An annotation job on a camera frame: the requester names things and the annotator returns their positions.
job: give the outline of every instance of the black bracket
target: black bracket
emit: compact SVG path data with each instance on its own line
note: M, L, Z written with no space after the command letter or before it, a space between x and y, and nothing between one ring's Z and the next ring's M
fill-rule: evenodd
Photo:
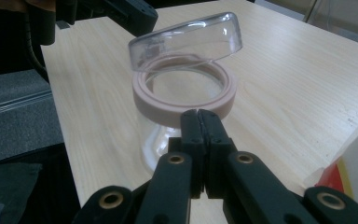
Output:
M186 111L181 130L149 182L100 189L74 223L189 223L190 199L204 189L224 201L228 223L358 223L358 203L337 190L289 191L255 154L236 149L214 113Z
M144 0L79 0L79 5L88 11L107 16L132 35L140 36L153 31L158 19L157 11Z

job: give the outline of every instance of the light wood tabletop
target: light wood tabletop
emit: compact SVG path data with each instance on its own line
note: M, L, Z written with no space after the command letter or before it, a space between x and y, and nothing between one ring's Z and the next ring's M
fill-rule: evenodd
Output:
M225 121L238 150L256 154L291 191L328 165L358 126L358 43L244 0L158 10L156 30L231 11L243 48L220 60L238 79ZM108 18L77 21L43 47L77 194L136 189L141 160L128 43ZM191 222L224 223L222 202L192 202Z

